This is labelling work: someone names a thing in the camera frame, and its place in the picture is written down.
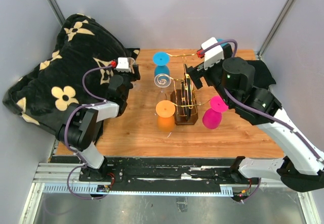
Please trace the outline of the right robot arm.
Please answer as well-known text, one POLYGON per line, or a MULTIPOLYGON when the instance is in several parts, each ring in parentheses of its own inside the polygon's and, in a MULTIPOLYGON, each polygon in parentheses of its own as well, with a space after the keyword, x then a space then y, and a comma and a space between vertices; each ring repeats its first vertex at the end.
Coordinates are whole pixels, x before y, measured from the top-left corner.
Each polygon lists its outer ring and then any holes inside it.
POLYGON ((227 58, 209 68, 186 67, 195 86, 201 78, 212 86, 229 109, 269 135, 285 156, 277 159, 237 157, 229 171, 234 183, 247 178, 281 181, 297 192, 323 189, 323 152, 294 125, 279 100, 268 90, 254 86, 255 68, 240 57, 227 58))

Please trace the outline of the pink wine glass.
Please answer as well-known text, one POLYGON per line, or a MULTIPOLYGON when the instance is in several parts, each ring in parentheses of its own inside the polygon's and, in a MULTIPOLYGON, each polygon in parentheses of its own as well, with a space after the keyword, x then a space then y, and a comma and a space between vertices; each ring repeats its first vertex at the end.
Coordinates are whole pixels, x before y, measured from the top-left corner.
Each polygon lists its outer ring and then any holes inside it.
POLYGON ((220 96, 214 96, 210 100, 210 108, 204 113, 203 125, 208 129, 216 129, 222 121, 222 113, 228 110, 228 105, 220 96))

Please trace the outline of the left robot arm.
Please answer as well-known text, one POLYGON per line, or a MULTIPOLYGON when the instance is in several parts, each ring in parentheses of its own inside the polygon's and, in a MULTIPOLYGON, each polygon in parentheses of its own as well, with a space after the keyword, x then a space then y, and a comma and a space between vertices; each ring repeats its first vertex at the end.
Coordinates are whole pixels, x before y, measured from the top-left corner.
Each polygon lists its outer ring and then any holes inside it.
POLYGON ((97 181, 103 181, 112 175, 109 173, 107 158, 99 153, 95 146, 100 128, 104 120, 119 117, 124 113, 133 82, 140 80, 139 66, 135 61, 129 68, 115 60, 103 68, 117 72, 110 77, 108 96, 96 96, 86 88, 86 76, 100 68, 88 70, 82 77, 83 88, 99 102, 69 105, 55 135, 58 141, 63 142, 81 160, 83 167, 88 169, 92 178, 97 181))

